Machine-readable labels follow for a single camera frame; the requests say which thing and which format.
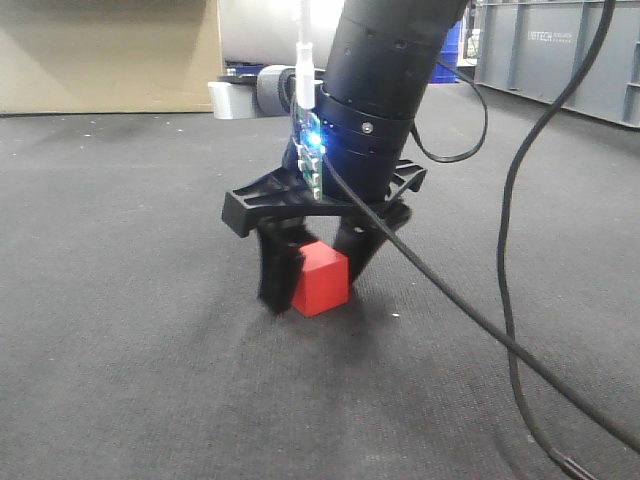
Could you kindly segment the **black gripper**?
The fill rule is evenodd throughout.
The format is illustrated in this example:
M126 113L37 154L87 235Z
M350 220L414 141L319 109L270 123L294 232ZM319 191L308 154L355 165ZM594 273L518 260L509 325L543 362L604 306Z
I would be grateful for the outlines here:
M418 192L426 175L425 168L400 160L385 200L370 206L383 213L381 219L393 232L412 215L406 204L398 202L406 191ZM245 187L226 192L222 221L241 238L257 227L261 258L258 298L279 315L292 306L305 260L301 248L318 240L307 229L305 219L298 217L341 217L333 248L347 257L349 283L353 284L387 241L361 213L350 201L328 196L315 199L299 173L280 167Z

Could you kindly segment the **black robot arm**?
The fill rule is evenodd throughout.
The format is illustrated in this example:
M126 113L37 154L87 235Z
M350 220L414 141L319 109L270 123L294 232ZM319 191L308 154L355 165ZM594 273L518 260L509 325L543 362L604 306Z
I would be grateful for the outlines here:
M259 299L305 315L344 303L351 284L411 216L425 170L402 158L461 1L348 1L323 70L302 39L295 66L257 76L259 107L286 114L281 165L229 191L223 222L258 236Z

